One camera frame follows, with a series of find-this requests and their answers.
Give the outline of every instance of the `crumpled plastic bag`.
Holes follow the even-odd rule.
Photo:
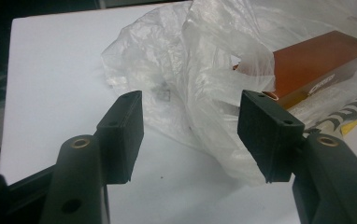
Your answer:
[[[357,37],[357,9],[349,12],[336,0],[169,4],[122,29],[103,52],[107,82],[118,94],[143,91],[149,126],[203,149],[228,175],[260,184],[236,133],[242,90],[274,89],[277,49],[333,30]]]

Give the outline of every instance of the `cardboard box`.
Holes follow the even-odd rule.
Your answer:
[[[333,31],[274,52],[276,90],[265,92],[290,108],[309,95],[351,78],[357,70],[357,38]]]

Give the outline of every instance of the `striped object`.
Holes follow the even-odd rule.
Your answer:
[[[339,111],[330,114],[326,119],[306,130],[307,133],[325,133],[342,139],[341,127],[357,120],[357,98]]]

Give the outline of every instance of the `white surface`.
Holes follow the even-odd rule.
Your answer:
[[[8,184],[56,162],[116,100],[100,54],[155,6],[18,19],[10,44],[0,173]],[[357,153],[357,128],[348,136]],[[146,128],[132,182],[109,186],[112,223],[299,223],[291,183],[243,186],[208,155]]]

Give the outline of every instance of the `metal screw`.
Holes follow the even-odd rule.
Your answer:
[[[91,140],[89,140],[88,138],[80,138],[75,140],[74,142],[71,143],[71,147],[72,148],[83,148],[88,146],[91,143]]]
[[[337,147],[339,145],[336,140],[329,137],[319,137],[318,141],[328,147]]]

